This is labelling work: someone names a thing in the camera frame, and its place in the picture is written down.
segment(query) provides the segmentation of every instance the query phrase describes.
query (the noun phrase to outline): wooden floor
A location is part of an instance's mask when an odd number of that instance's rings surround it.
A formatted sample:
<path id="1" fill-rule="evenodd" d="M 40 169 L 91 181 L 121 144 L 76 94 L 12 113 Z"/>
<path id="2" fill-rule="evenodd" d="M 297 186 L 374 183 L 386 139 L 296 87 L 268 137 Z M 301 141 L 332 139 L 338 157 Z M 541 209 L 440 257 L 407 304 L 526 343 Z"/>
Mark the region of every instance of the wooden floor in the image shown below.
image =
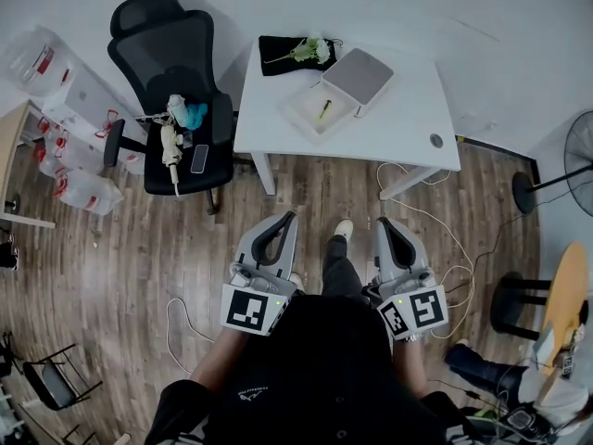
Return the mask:
<path id="1" fill-rule="evenodd" d="M 460 153 L 460 172 L 441 184 L 415 186 L 399 199 L 447 223 L 474 259 L 493 247 L 499 224 L 518 215 L 510 181 L 515 171 L 529 167 L 475 146 L 462 144 Z M 21 195 L 21 213 L 53 220 L 57 229 L 13 226 L 22 264 L 18 273 L 0 273 L 0 327 L 14 332 L 17 353 L 29 360 L 78 343 L 72 357 L 91 380 L 104 381 L 90 400 L 66 411 L 53 413 L 43 405 L 30 408 L 36 422 L 57 437 L 80 423 L 82 433 L 96 431 L 100 443 L 111 443 L 124 432 L 132 435 L 132 442 L 142 443 L 159 392 L 185 377 L 167 352 L 167 302 L 184 298 L 194 326 L 215 337 L 220 329 L 221 284 L 228 280 L 233 250 L 246 229 L 270 214 L 298 214 L 295 271 L 310 294 L 320 292 L 324 240 L 346 216 L 355 224 L 348 256 L 363 280 L 374 276 L 370 230 L 380 215 L 405 223 L 421 237 L 437 278 L 451 265 L 467 265 L 440 224 L 393 201 L 378 200 L 378 163 L 282 156 L 273 157 L 272 165 L 276 197 L 265 196 L 257 175 L 236 169 L 233 181 L 219 192 L 221 212 L 213 217 L 207 215 L 206 199 L 200 194 L 179 199 L 149 196 L 142 178 L 114 169 L 107 176 L 125 199 L 112 214 L 100 218 L 52 198 L 53 181 L 37 171 L 29 148 L 19 149 L 10 190 Z M 395 166 L 381 170 L 384 184 L 400 174 Z M 496 253 L 478 264 L 472 307 L 455 335 L 448 340 L 426 338 L 430 378 L 463 384 L 441 361 L 448 346 L 461 337 L 468 337 L 488 359 L 516 362 L 522 357 L 522 340 L 499 336 L 490 328 L 490 298 L 508 270 L 536 278 L 538 263 L 534 214 L 505 227 Z M 454 271 L 446 288 L 467 277 Z M 449 304 L 467 293 L 467 287 L 458 289 L 449 296 Z M 463 308 L 451 311 L 451 324 L 458 322 Z M 438 333 L 447 332 L 443 328 Z M 171 347 L 188 369 L 208 351 L 208 343 L 190 332 L 178 303 L 171 308 Z M 16 373 L 5 384 L 17 409 L 17 403 L 35 398 Z M 467 402 L 457 390 L 431 384 L 458 404 Z"/>

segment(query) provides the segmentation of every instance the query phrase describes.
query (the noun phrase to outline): black pants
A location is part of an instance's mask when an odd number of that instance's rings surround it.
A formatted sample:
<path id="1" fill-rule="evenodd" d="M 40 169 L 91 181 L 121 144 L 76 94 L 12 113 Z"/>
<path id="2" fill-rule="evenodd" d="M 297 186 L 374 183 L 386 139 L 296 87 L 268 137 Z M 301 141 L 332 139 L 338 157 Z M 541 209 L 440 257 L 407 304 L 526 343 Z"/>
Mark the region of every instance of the black pants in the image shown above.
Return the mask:
<path id="1" fill-rule="evenodd" d="M 325 248 L 323 259 L 323 291 L 325 297 L 348 297 L 368 304 L 362 295 L 362 283 L 354 266 L 347 259 L 347 242 L 342 235 L 334 235 Z"/>
<path id="2" fill-rule="evenodd" d="M 486 361 L 477 352 L 461 344 L 448 351 L 445 363 L 453 373 L 472 386 L 503 400 L 510 409 L 519 405 L 519 386 L 526 367 Z"/>
<path id="3" fill-rule="evenodd" d="M 12 269 L 17 265 L 17 257 L 12 253 L 12 244 L 0 244 L 0 267 Z"/>

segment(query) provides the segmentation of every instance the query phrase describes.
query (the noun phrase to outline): person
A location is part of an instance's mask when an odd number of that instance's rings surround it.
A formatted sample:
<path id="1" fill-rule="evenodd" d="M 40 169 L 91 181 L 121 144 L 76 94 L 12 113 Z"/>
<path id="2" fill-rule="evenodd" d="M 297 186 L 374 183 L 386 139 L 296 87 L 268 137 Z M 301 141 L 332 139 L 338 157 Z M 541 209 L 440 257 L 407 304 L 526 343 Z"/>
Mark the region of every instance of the person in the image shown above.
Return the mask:
<path id="1" fill-rule="evenodd" d="M 8 242 L 0 244 L 0 267 L 17 271 L 19 269 L 19 248 L 14 245 L 15 236 L 8 238 Z"/>
<path id="2" fill-rule="evenodd" d="M 559 377 L 560 370 L 544 375 L 535 366 L 486 361 L 469 348 L 467 339 L 448 351 L 445 363 L 451 372 L 502 400 L 510 410 L 533 403 L 560 436 L 572 433 L 593 414 L 593 395 Z"/>
<path id="3" fill-rule="evenodd" d="M 224 328 L 162 391 L 147 445 L 479 439 L 445 393 L 428 393 L 422 342 L 395 342 L 392 356 L 347 259 L 352 231 L 343 220 L 327 243 L 320 296 L 293 297 L 269 337 Z"/>

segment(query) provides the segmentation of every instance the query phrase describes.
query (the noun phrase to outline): black shirt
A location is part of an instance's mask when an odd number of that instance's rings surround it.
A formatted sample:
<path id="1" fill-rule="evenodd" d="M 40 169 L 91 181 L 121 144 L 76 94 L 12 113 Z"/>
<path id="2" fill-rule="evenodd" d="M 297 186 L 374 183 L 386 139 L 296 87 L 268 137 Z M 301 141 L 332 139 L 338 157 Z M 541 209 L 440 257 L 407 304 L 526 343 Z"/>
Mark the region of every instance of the black shirt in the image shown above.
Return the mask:
<path id="1" fill-rule="evenodd" d="M 252 337 L 214 397 L 190 380 L 161 394 L 146 444 L 446 443 L 467 421 L 443 393 L 398 382 L 383 321 L 346 298 L 293 299 L 269 337 Z"/>

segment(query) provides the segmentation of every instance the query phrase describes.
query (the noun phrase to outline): smartphone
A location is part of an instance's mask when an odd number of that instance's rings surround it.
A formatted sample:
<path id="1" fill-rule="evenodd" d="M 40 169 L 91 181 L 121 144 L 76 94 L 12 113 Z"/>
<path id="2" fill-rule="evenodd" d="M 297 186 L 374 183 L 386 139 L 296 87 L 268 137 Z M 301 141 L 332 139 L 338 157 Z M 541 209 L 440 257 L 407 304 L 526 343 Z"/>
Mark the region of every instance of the smartphone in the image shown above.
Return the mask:
<path id="1" fill-rule="evenodd" d="M 192 173 L 203 173 L 206 166 L 206 156 L 208 155 L 207 145 L 196 145 L 194 159 L 192 160 Z"/>

